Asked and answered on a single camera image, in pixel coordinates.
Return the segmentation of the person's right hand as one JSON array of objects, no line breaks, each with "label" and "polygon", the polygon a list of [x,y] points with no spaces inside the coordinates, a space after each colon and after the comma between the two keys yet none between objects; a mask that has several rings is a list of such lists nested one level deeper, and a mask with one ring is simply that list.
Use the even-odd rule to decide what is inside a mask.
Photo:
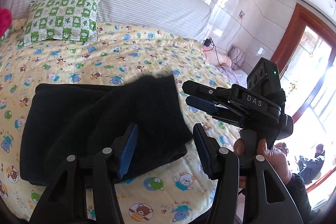
[{"label": "person's right hand", "polygon": [[[237,156],[245,154],[245,145],[241,139],[238,139],[234,143],[234,154]],[[290,182],[291,172],[289,170],[286,157],[281,151],[279,151],[278,149],[276,150],[268,149],[266,140],[261,139],[257,146],[257,154],[264,156],[268,160],[268,162],[276,171],[276,173],[278,174],[279,178],[282,180],[284,185]],[[246,181],[245,177],[240,176],[239,178],[240,189],[245,188],[245,181]]]}]

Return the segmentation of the dark sleeve forearm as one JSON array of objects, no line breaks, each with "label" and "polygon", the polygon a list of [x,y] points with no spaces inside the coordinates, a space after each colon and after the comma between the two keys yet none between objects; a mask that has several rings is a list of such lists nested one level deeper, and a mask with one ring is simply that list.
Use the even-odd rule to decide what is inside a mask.
[{"label": "dark sleeve forearm", "polygon": [[293,173],[290,181],[286,184],[286,188],[301,215],[303,223],[311,223],[315,215],[311,210],[305,184],[301,176]]}]

